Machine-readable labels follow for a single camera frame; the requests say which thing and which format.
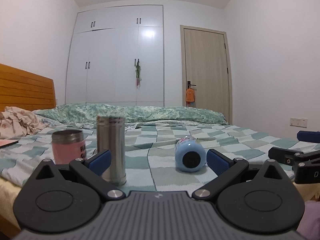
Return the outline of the blue cartoon sticker cup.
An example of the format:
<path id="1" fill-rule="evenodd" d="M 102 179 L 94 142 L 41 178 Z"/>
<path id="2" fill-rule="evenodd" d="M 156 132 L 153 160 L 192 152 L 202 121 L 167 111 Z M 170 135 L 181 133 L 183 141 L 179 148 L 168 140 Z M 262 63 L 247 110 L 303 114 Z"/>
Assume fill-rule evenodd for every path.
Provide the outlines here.
<path id="1" fill-rule="evenodd" d="M 175 145 L 176 168 L 182 172 L 199 171 L 206 163 L 206 150 L 191 135 L 181 138 Z"/>

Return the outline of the pink steel-rimmed cup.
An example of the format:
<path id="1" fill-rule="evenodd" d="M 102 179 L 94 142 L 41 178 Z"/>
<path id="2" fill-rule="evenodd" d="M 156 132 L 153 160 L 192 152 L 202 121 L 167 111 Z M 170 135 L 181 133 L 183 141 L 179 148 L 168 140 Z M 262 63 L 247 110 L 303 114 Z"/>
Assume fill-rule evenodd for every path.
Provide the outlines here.
<path id="1" fill-rule="evenodd" d="M 86 143 L 81 130 L 67 129 L 52 134 L 52 149 L 56 164 L 68 164 L 74 159 L 86 159 Z"/>

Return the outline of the purple sleeve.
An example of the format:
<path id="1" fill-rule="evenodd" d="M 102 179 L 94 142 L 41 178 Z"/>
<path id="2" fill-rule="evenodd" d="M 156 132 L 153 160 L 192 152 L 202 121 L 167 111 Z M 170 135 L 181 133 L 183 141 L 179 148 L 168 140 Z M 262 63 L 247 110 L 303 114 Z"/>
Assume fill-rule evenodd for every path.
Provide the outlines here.
<path id="1" fill-rule="evenodd" d="M 320 238 L 320 203 L 310 200 L 305 202 L 305 211 L 298 226 L 297 232 L 306 239 L 319 240 Z"/>

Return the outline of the tall stainless steel tumbler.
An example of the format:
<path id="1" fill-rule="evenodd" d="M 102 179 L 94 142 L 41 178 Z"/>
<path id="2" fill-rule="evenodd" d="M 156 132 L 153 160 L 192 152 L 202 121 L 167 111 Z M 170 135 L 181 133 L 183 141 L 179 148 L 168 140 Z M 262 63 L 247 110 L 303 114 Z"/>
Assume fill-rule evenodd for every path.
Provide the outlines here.
<path id="1" fill-rule="evenodd" d="M 98 151 L 111 152 L 111 164 L 101 175 L 116 186 L 126 183 L 125 172 L 125 118 L 118 116 L 97 116 Z"/>

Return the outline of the pink flat book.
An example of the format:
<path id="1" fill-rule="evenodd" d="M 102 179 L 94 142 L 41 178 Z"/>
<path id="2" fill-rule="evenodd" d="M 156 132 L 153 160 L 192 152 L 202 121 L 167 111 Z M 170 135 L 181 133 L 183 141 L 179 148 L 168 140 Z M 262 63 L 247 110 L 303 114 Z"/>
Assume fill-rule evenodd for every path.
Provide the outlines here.
<path id="1" fill-rule="evenodd" d="M 10 145 L 14 145 L 18 143 L 18 140 L 11 140 L 11 139 L 1 139 L 0 140 L 0 148 L 4 148 Z"/>

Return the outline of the green checkered blanket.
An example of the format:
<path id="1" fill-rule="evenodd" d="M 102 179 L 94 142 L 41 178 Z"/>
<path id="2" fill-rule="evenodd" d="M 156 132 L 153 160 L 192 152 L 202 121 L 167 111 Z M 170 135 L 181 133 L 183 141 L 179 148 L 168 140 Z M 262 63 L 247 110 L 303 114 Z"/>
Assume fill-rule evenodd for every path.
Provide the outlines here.
<path id="1" fill-rule="evenodd" d="M 66 129 L 66 125 L 47 127 L 2 148 L 2 178 L 23 186 L 41 160 L 53 157 L 52 134 Z M 215 173 L 208 167 L 195 173 L 181 172 L 176 168 L 176 142 L 186 136 L 194 137 L 206 150 L 215 149 L 230 159 L 240 157 L 252 163 L 263 163 L 272 147 L 304 153 L 319 149 L 317 143 L 280 139 L 234 125 L 191 126 L 178 121 L 140 123 L 125 132 L 126 184 L 121 189 L 125 192 L 191 192 L 214 179 Z"/>

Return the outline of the crumpled beige floral clothes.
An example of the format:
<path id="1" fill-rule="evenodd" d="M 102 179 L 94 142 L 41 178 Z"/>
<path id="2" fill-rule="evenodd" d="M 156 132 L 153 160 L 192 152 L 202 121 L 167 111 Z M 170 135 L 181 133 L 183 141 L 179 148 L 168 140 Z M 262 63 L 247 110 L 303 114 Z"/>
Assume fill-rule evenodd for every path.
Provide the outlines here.
<path id="1" fill-rule="evenodd" d="M 19 107 L 5 107 L 1 116 L 1 139 L 25 137 L 47 127 L 33 112 Z"/>

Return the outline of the green floral duvet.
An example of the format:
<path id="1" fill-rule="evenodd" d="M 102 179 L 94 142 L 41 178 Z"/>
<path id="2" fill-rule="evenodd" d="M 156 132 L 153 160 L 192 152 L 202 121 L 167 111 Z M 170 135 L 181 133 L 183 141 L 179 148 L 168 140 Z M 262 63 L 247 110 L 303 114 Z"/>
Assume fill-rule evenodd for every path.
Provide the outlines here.
<path id="1" fill-rule="evenodd" d="M 126 126 L 155 121 L 190 121 L 201 124 L 228 124 L 223 113 L 193 107 L 112 106 L 105 103 L 71 103 L 52 109 L 34 110 L 44 122 L 94 129 L 98 116 L 121 117 Z"/>

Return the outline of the orange wooden headboard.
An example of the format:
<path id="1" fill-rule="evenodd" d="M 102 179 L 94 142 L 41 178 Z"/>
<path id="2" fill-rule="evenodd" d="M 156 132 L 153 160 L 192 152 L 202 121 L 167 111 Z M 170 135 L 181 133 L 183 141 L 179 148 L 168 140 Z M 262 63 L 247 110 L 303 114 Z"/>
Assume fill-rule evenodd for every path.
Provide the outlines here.
<path id="1" fill-rule="evenodd" d="M 25 70 L 1 64 L 1 111 L 19 107 L 29 111 L 56 107 L 54 81 Z"/>

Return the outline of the beige wooden door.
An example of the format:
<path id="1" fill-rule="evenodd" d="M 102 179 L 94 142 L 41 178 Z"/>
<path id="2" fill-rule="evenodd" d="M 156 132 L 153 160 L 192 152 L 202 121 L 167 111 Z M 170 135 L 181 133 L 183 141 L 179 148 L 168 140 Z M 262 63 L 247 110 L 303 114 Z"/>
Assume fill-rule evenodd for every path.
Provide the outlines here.
<path id="1" fill-rule="evenodd" d="M 233 121 L 232 74 L 227 33 L 181 25 L 182 104 L 223 113 Z M 187 81 L 195 102 L 186 103 Z"/>

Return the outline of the green plant hanging ornament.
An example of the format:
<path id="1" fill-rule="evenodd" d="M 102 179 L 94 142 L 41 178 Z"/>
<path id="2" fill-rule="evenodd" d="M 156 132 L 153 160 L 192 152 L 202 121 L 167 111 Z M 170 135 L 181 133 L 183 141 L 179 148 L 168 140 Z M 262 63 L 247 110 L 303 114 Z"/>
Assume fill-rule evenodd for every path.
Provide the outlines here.
<path id="1" fill-rule="evenodd" d="M 136 70 L 136 87 L 138 88 L 140 86 L 140 61 L 137 59 L 136 64 L 135 64 L 135 70 Z"/>

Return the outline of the white built-in wardrobe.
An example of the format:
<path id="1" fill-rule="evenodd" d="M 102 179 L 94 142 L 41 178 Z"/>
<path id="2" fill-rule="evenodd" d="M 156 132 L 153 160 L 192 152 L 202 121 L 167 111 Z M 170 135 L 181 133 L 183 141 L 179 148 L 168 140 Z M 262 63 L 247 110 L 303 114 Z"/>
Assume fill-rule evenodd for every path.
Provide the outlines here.
<path id="1" fill-rule="evenodd" d="M 78 13 L 68 58 L 66 102 L 163 106 L 163 7 L 129 5 Z"/>

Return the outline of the white wall socket panel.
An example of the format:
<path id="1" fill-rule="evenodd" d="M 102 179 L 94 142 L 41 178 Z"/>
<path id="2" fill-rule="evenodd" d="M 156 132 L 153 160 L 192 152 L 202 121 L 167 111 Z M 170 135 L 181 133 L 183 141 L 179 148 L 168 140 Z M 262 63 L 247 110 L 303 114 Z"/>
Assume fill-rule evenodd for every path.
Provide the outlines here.
<path id="1" fill-rule="evenodd" d="M 291 118 L 290 126 L 307 128 L 308 119 L 307 118 Z"/>

